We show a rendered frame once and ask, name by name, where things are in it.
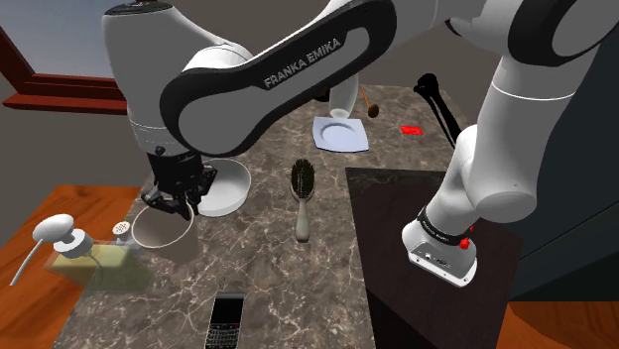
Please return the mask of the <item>white square plate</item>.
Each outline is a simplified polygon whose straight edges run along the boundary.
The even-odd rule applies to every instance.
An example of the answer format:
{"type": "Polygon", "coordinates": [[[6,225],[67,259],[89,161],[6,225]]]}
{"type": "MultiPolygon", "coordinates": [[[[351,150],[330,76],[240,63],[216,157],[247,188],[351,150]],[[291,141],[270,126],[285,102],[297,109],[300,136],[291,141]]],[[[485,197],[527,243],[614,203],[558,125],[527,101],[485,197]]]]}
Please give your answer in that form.
{"type": "Polygon", "coordinates": [[[335,153],[359,153],[369,150],[365,128],[359,119],[315,117],[312,124],[315,146],[335,153]]]}

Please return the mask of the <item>black tongs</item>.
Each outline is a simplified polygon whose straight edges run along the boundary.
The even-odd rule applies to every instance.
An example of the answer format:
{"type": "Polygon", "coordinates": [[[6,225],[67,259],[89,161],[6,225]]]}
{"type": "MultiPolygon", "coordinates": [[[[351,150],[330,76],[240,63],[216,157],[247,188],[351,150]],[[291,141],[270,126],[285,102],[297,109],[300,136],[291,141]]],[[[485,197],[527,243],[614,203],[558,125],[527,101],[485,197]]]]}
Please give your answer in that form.
{"type": "Polygon", "coordinates": [[[447,140],[455,148],[461,129],[441,97],[436,76],[433,73],[423,74],[418,79],[414,91],[426,101],[447,140]]]}

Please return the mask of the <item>brown wooden spoon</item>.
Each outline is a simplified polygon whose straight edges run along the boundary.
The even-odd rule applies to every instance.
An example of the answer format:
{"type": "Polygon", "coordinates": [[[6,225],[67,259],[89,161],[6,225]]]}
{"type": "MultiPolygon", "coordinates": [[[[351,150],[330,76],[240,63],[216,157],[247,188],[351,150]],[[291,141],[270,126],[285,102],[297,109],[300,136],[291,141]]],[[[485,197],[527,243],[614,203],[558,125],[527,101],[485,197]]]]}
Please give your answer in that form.
{"type": "Polygon", "coordinates": [[[367,106],[367,114],[368,114],[368,116],[370,118],[376,118],[379,115],[379,113],[380,113],[379,106],[377,104],[370,104],[369,103],[369,100],[367,98],[366,92],[365,92],[365,90],[363,88],[361,88],[361,92],[362,92],[362,95],[364,97],[364,100],[365,100],[365,103],[366,103],[366,106],[367,106]]]}

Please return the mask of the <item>black keypad phone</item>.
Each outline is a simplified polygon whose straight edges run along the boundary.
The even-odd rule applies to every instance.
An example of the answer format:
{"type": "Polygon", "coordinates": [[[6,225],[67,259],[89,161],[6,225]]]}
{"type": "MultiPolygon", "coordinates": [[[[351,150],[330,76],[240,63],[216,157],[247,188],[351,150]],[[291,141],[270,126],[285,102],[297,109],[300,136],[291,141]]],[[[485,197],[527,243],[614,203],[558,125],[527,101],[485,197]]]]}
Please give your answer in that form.
{"type": "Polygon", "coordinates": [[[213,303],[204,349],[237,349],[244,305],[243,292],[219,292],[213,303]]]}

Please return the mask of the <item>black bristle hairbrush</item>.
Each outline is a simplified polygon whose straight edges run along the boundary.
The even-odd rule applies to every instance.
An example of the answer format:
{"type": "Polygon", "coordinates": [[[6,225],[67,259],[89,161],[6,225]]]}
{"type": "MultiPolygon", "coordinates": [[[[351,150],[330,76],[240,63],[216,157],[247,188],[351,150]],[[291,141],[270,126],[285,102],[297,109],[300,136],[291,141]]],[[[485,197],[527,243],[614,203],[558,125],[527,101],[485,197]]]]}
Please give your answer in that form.
{"type": "Polygon", "coordinates": [[[297,159],[292,166],[291,193],[299,203],[299,213],[296,225],[296,238],[300,243],[306,243],[310,238],[310,224],[307,213],[307,203],[314,193],[314,168],[307,159],[297,159]]]}

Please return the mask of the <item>clear yellow soap dispenser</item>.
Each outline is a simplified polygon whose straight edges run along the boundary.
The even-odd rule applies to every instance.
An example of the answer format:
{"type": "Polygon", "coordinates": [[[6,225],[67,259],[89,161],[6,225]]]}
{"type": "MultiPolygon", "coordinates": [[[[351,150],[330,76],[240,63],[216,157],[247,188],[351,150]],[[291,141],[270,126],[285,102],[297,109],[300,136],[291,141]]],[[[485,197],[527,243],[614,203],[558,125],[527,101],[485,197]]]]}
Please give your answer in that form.
{"type": "Polygon", "coordinates": [[[45,243],[54,253],[44,269],[91,291],[133,292],[144,290],[152,271],[125,245],[95,241],[74,226],[71,215],[61,213],[41,221],[33,230],[35,247],[23,261],[10,285],[20,279],[27,265],[45,243]]]}

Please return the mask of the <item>small glass salt shaker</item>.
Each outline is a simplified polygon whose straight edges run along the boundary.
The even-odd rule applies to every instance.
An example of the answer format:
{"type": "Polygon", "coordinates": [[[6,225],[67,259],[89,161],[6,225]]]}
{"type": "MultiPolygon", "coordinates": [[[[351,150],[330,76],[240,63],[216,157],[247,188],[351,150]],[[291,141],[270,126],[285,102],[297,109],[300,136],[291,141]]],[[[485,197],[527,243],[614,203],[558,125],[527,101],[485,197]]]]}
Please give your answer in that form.
{"type": "Polygon", "coordinates": [[[132,253],[138,255],[142,252],[141,247],[136,243],[131,234],[131,223],[128,221],[121,221],[114,225],[112,233],[114,238],[112,239],[113,245],[126,247],[132,253]]]}

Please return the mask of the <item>white round bowl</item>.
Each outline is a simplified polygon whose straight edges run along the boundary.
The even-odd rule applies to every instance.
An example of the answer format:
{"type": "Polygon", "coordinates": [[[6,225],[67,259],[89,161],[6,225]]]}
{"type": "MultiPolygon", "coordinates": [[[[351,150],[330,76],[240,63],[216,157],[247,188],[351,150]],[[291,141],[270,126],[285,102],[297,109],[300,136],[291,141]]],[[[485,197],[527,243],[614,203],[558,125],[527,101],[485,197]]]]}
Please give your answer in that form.
{"type": "Polygon", "coordinates": [[[217,170],[208,194],[197,206],[199,215],[221,217],[240,208],[248,196],[251,175],[241,163],[232,159],[212,159],[206,162],[217,170]]]}

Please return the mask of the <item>red wooden window frame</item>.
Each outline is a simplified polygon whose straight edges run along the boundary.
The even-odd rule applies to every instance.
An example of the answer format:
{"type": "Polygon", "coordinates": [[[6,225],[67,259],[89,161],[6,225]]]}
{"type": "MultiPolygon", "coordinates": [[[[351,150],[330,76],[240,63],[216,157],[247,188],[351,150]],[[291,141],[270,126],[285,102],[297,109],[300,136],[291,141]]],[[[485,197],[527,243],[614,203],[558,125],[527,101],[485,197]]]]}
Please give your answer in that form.
{"type": "Polygon", "coordinates": [[[113,78],[37,73],[0,26],[0,72],[16,92],[2,101],[16,110],[126,115],[113,78]]]}

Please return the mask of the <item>dark cabinet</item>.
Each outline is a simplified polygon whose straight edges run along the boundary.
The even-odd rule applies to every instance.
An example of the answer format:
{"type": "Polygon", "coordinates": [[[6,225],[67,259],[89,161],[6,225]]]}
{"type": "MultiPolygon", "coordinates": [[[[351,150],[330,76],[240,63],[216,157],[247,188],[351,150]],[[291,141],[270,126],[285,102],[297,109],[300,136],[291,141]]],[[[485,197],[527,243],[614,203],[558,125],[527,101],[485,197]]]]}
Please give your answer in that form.
{"type": "Polygon", "coordinates": [[[510,298],[619,301],[619,28],[557,122],[510,298]]]}

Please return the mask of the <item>dark robot stand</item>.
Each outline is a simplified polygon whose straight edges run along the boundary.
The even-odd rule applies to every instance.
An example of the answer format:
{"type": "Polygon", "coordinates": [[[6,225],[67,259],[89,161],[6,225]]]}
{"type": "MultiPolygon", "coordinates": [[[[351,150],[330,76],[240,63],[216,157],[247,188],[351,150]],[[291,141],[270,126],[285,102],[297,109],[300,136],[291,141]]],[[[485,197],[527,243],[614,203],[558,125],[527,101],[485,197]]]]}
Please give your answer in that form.
{"type": "Polygon", "coordinates": [[[478,269],[458,288],[413,265],[401,231],[442,172],[345,171],[377,349],[496,349],[523,239],[478,220],[478,269]]]}

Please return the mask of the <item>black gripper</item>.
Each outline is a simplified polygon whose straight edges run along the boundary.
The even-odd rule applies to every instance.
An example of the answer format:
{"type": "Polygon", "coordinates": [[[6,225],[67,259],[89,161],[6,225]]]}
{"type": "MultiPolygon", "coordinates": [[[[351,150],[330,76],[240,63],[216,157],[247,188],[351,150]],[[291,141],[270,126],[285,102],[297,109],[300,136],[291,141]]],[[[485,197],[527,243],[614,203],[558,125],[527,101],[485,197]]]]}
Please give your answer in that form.
{"type": "Polygon", "coordinates": [[[175,156],[149,154],[148,160],[155,177],[154,186],[143,191],[141,199],[152,208],[168,212],[170,207],[162,196],[166,193],[178,203],[177,213],[183,219],[192,219],[194,202],[201,202],[208,194],[217,170],[204,165],[201,155],[195,152],[175,156]]]}

